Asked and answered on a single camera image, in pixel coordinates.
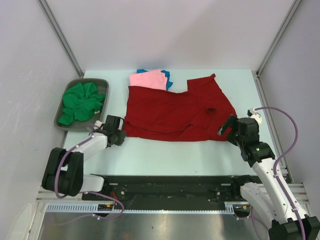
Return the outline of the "grey plastic tray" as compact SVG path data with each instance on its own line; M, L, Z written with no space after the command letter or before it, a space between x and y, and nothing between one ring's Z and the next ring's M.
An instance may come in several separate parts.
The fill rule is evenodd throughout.
M105 100L103 102L103 107L102 107L101 111L96 112L96 114L88 121L85 121L85 122L77 121L77 122L72 123L71 125L63 125L63 124L58 123L59 118L63 114L63 112L62 112L63 100L61 99L59 107L58 107L56 115L55 115L54 123L58 128L60 128L63 131L85 132L85 131L87 131L87 127L89 125L93 125L96 121L102 121L104 118L104 111L106 110L107 105L108 105L109 83L105 79L100 79L100 78L74 79L68 83L68 85L65 88L64 93L68 89L74 87L78 83L82 83L82 84L94 83L98 88L99 94L101 94L101 93L106 94Z

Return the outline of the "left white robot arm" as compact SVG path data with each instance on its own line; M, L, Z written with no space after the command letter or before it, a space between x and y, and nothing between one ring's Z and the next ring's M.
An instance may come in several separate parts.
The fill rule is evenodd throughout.
M84 165L97 153L124 143L126 132L120 129L123 122L122 117L108 115L105 122L97 120L89 127L89 134L83 141L69 149L53 148L42 178L42 188L54 192L59 199L89 192L100 200L107 199L111 188L105 184L105 178L85 174Z

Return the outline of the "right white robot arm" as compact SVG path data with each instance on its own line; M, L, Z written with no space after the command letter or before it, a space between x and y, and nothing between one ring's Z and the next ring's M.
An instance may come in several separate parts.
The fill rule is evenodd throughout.
M230 115L218 131L220 136L239 147L242 159L262 182L263 193L250 175L234 179L231 196L245 199L265 223L271 240L315 240L320 232L320 221L309 216L286 183L271 147L260 140L261 116L237 118Z

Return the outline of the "red t shirt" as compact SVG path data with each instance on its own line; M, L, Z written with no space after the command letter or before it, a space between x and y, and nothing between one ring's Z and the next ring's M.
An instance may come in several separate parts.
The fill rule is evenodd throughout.
M128 137L156 141L226 141L218 131L236 110L215 77L189 79L184 92L129 86L122 129Z

